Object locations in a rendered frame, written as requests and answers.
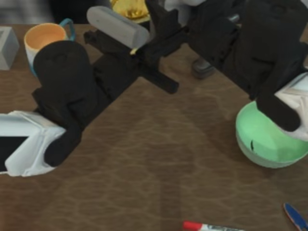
white box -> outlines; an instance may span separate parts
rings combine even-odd
[[[11,69],[19,47],[13,28],[0,26],[0,70]]]

tabletop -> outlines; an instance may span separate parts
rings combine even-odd
[[[0,71],[0,112],[31,111],[39,82],[30,73],[23,36],[10,71]],[[94,30],[76,25],[77,41]],[[308,40],[308,31],[303,36]],[[85,45],[90,60],[100,53]],[[1,231],[181,231],[183,220],[245,229],[295,230],[289,202],[308,217],[308,159],[279,169],[251,163],[235,138],[248,96],[219,72],[190,74],[197,55],[183,46],[161,71],[180,83],[169,95],[138,79],[85,130],[55,171],[0,176]]]

green bowl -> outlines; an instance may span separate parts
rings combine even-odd
[[[248,159],[263,167],[286,167],[308,154],[308,142],[284,134],[257,109],[256,102],[249,103],[239,112],[236,138]]]

marker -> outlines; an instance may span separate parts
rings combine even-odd
[[[184,230],[190,230],[190,231],[244,231],[244,230],[238,230],[238,229],[232,229],[222,226],[215,226],[215,225],[206,225],[202,223],[196,223],[191,221],[185,221],[183,223],[183,229]]]

blue spoon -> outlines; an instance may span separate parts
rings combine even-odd
[[[284,211],[286,212],[289,219],[292,221],[292,223],[297,227],[299,231],[308,231],[308,224],[303,219],[303,217],[297,212],[295,208],[293,208],[289,204],[283,204]]]

